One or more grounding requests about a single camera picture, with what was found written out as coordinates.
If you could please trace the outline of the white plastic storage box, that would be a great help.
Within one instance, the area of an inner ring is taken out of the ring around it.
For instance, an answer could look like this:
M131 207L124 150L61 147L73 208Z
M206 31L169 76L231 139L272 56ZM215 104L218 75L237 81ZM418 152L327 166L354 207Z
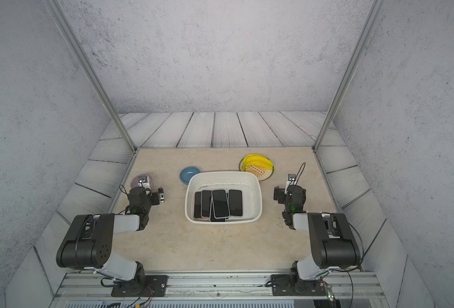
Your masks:
M243 215L228 218L225 225L252 223L262 215L262 190L258 179L251 173L242 171L213 171L194 175L187 187L185 196L185 216L189 222L211 225L214 222L194 218L195 194L203 189L236 189L242 192Z

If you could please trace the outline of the black phone grey-green case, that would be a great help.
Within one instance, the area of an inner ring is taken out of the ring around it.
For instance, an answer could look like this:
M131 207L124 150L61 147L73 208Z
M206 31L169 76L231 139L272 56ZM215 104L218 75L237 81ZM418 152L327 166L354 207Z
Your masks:
M230 216L243 216L243 196L242 191L231 189L228 192Z

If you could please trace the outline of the black phone purple case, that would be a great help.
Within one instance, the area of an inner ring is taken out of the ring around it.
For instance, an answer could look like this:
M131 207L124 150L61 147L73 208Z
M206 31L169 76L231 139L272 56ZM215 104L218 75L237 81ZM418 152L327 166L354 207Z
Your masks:
M201 217L209 218L211 209L211 191L201 191Z

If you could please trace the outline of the black phone green case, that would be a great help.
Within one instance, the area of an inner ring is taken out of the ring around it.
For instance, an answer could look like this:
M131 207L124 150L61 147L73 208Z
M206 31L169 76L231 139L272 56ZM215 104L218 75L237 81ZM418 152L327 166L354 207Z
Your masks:
M211 201L214 217L216 219L227 219L230 216L228 196L225 190L214 190L211 192Z

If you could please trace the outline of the black phone cream case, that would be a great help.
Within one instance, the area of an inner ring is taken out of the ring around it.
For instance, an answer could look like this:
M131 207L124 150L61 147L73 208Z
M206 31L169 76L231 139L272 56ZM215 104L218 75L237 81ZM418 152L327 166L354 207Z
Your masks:
M226 218L216 218L214 214L214 203L211 201L210 204L210 222L212 223L223 223L227 219Z

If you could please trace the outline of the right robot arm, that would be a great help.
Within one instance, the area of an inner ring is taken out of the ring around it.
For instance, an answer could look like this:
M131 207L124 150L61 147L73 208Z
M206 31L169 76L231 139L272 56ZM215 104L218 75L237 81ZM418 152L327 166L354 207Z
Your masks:
M344 214L305 211L306 190L296 184L275 187L273 199L285 206L282 217L286 226L309 235L310 247L310 255L295 261L286 277L271 280L273 288L286 285L297 295L310 293L332 270L347 271L362 264L362 250Z

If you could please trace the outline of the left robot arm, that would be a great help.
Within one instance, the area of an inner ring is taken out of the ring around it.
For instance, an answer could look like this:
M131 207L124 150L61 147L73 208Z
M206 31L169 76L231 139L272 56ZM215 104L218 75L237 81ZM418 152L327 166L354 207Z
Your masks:
M60 268L92 270L113 282L112 296L144 295L153 291L143 265L112 251L117 234L142 231L151 208L165 201L163 188L134 187L128 192L129 205L123 213L77 215L56 254Z

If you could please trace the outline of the black phone far left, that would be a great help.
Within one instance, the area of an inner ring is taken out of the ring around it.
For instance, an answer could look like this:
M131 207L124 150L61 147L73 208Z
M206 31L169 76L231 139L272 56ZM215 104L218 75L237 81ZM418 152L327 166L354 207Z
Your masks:
M196 192L194 195L194 219L202 218L201 192Z

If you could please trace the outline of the patterned plate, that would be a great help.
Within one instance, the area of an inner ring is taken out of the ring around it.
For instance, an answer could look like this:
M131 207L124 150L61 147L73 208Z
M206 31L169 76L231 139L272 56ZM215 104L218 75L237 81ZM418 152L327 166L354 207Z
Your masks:
M274 169L273 170L269 170L269 169L265 169L263 167L258 167L258 166L248 166L246 171L244 171L244 172L248 172L248 173L253 174L258 179L258 181L261 182L263 180L266 180L266 179L270 178L271 175L274 173Z

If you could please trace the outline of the purple bowl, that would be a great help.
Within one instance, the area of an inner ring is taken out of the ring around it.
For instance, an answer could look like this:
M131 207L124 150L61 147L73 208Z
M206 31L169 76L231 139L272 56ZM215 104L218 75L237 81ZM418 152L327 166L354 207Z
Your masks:
M147 175L150 176L150 181L151 181L151 186L152 186L153 177L152 177L150 174L147 174ZM131 181L130 187L131 187L132 189L139 187L139 186L138 186L138 177L139 177L139 176L140 176L140 175L134 177L133 180Z

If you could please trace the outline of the blue bowl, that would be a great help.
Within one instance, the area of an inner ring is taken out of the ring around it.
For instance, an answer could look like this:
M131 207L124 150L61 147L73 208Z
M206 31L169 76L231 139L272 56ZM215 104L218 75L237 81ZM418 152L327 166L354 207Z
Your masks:
M201 173L201 171L199 168L195 166L185 167L184 169L181 170L179 174L179 179L183 184L188 185L191 178L198 173Z

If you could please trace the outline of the yellow banana bunch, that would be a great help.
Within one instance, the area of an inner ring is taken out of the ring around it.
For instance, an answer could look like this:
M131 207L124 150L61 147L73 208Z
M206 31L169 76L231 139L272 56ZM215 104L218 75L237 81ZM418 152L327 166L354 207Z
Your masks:
M265 169L273 170L274 164L271 160L260 154L249 154L241 161L240 169L246 171L248 166L258 166Z

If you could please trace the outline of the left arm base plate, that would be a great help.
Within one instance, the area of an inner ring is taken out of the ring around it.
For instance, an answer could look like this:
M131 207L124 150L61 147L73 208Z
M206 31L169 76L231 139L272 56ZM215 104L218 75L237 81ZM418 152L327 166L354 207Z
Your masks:
M167 281L167 275L142 275L131 281L115 281L111 297L164 297Z

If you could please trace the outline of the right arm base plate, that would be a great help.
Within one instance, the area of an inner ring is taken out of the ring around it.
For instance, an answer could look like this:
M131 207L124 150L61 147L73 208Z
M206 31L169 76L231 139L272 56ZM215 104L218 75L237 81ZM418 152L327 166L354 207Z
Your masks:
M289 275L271 275L265 283L273 296L325 296L326 289L318 281L304 281Z

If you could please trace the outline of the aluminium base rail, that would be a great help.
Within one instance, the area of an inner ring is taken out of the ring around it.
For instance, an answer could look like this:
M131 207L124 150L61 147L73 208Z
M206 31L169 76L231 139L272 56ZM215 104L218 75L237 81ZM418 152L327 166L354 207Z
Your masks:
M111 297L110 282L90 272L70 273L51 307L388 307L373 272L333 272L320 283L325 296L273 296L265 283L279 270L149 272L167 275L164 297Z

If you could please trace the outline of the right metal frame post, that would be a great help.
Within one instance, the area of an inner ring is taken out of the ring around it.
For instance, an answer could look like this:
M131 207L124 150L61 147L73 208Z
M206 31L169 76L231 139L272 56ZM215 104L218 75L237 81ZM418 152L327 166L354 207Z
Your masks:
M315 145L313 147L314 153L317 153L319 151L319 148L323 145L323 141L330 129L330 125L331 125L332 121L334 120L339 107L341 106L344 95L351 83L351 80L355 74L356 68L358 68L359 61L365 52L365 49L369 43L369 40L372 36L373 30L374 30L377 22L378 22L380 14L382 13L384 4L385 4L384 0L373 1L373 4L369 11L368 17L364 23L364 27L362 28L362 31L356 42L354 50L351 54L351 58L348 62L344 75L337 88L335 96L333 97L333 100L328 108L326 117L323 121L323 125L322 125L320 132L317 136L317 139L315 141Z

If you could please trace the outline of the metal frame post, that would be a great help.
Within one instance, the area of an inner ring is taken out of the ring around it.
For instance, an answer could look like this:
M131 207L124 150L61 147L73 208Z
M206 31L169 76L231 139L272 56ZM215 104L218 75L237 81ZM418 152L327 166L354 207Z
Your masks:
M334 120L339 107L341 106L344 95L351 83L351 80L355 74L356 68L358 68L359 61L365 52L365 49L369 43L369 40L372 36L373 30L374 30L377 22L378 22L380 14L382 13L384 4L385 4L384 0L373 1L373 4L369 11L368 17L364 23L364 27L362 28L362 31L356 42L354 50L351 54L351 58L348 62L344 75L337 88L335 96L333 97L333 100L328 108L326 117L323 121L323 125L322 125L320 132L317 136L317 139L315 141L315 145L313 147L314 153L317 153L319 151L319 148L323 145L323 141L330 129L330 125L331 125L332 121Z
M43 2L48 12L51 14L57 28L62 34L65 42L68 44L69 48L73 52L77 61L79 62L79 65L83 70L83 73L85 74L86 78L88 79L89 83L91 84L92 88L97 94L100 102L106 109L110 119L116 126L119 134L124 139L125 143L131 150L131 152L135 153L137 151L137 146L132 141L128 133L128 130L125 128L122 120L120 119L118 113L116 112L115 107L113 106L110 100L110 97L108 96L107 92L103 87L103 84L101 83L94 68L92 67L92 64L90 63L86 53L84 52L82 45L78 41L78 38L76 37L70 23L66 19L60 4L56 0L46 0Z

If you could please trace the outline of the left metal frame post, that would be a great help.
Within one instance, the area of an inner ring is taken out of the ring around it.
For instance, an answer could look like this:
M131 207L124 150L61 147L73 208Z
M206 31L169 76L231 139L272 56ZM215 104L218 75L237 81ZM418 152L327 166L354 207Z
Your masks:
M110 97L108 96L107 92L103 87L103 84L101 83L94 68L92 67L92 64L90 63L86 53L84 52L82 45L78 41L78 38L76 37L70 23L66 19L60 4L56 0L46 0L43 2L48 12L51 14L57 28L62 34L65 42L68 44L69 48L73 52L77 61L79 62L79 65L83 70L83 73L85 74L86 78L88 79L89 83L91 84L92 88L97 94L100 102L106 109L110 119L116 126L119 134L124 139L125 143L131 150L131 152L135 153L137 151L137 146L132 141L128 133L128 130L125 128L122 120L120 119L118 113L116 112L115 107L113 106L110 100Z

